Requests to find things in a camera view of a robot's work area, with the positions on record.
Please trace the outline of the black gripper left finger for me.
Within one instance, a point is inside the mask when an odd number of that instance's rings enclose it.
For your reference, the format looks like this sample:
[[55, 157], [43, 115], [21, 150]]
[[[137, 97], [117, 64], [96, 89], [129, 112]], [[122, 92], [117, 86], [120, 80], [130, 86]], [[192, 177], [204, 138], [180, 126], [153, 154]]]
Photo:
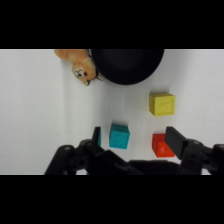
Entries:
[[91, 139], [82, 140], [77, 147], [60, 146], [50, 164], [46, 175], [75, 175], [79, 170], [87, 170], [94, 157], [103, 152], [101, 147], [101, 128], [95, 127]]

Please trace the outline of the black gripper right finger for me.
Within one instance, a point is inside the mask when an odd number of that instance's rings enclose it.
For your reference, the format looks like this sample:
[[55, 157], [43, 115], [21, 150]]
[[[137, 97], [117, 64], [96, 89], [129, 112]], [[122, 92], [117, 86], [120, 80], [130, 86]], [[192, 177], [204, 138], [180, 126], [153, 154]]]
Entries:
[[201, 175], [207, 170], [211, 175], [224, 175], [224, 144], [206, 147], [195, 139], [187, 139], [174, 127], [167, 127], [165, 142], [181, 161], [178, 175]]

